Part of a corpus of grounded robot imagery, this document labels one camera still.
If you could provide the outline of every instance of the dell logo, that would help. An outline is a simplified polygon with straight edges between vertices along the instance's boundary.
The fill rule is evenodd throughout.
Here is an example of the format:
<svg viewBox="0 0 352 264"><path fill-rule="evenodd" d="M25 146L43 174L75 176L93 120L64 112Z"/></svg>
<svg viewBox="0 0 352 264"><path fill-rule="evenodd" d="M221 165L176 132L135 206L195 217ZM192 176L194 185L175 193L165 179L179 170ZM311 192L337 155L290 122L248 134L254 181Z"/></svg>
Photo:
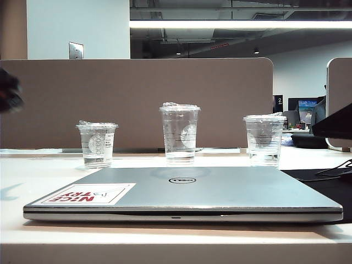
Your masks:
<svg viewBox="0 0 352 264"><path fill-rule="evenodd" d="M169 180L169 182L177 184L194 183L195 181L196 179L187 177L177 177Z"/></svg>

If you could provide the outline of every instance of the light switch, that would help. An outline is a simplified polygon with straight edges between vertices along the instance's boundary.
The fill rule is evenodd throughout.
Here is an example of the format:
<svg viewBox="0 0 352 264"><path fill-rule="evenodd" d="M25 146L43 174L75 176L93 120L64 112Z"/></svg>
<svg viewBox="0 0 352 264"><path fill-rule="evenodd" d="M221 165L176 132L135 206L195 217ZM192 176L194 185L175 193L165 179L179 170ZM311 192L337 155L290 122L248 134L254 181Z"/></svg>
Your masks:
<svg viewBox="0 0 352 264"><path fill-rule="evenodd" d="M68 42L70 59L83 59L83 44Z"/></svg>

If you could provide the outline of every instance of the ceiling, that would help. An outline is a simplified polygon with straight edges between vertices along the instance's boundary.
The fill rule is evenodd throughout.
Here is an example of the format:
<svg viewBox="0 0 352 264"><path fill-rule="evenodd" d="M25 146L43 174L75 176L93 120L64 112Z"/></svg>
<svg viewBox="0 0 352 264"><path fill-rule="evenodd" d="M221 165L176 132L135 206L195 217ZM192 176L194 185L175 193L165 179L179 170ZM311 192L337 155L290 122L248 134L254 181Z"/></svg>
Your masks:
<svg viewBox="0 0 352 264"><path fill-rule="evenodd" d="M352 20L352 0L130 0L130 19ZM352 30L131 29L130 37L131 58L254 57L352 40Z"/></svg>

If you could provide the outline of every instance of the gray partition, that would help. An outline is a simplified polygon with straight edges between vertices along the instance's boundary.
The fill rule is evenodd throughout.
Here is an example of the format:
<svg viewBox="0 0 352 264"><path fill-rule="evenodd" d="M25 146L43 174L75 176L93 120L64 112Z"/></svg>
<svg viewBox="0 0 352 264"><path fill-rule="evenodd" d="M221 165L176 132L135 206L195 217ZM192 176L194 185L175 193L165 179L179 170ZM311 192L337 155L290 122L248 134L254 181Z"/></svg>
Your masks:
<svg viewBox="0 0 352 264"><path fill-rule="evenodd" d="M24 109L1 118L2 148L76 148L80 119L116 122L114 147L163 147L163 102L201 107L197 146L245 147L242 117L272 111L266 58L13 60Z"/></svg>
<svg viewBox="0 0 352 264"><path fill-rule="evenodd" d="M352 58L335 58L328 63L326 99L327 116L352 103ZM352 140L327 139L327 142L333 147L352 147Z"/></svg>

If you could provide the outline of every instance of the cup lid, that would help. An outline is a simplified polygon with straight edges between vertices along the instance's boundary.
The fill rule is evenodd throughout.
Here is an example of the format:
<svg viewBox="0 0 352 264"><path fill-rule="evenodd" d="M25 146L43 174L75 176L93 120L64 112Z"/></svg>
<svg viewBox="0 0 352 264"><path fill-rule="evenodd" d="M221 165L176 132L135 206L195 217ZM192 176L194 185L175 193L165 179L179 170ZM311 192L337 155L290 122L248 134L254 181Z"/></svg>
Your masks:
<svg viewBox="0 0 352 264"><path fill-rule="evenodd" d="M179 104L173 102L163 103L163 106L159 108L159 111L200 111L200 107L195 104Z"/></svg>
<svg viewBox="0 0 352 264"><path fill-rule="evenodd" d="M79 129L109 129L109 128L118 128L119 125L115 123L92 123L83 120L79 120L79 124L76 125Z"/></svg>
<svg viewBox="0 0 352 264"><path fill-rule="evenodd" d="M285 121L287 118L281 112L273 114L252 114L243 118L246 122L262 122L262 121Z"/></svg>

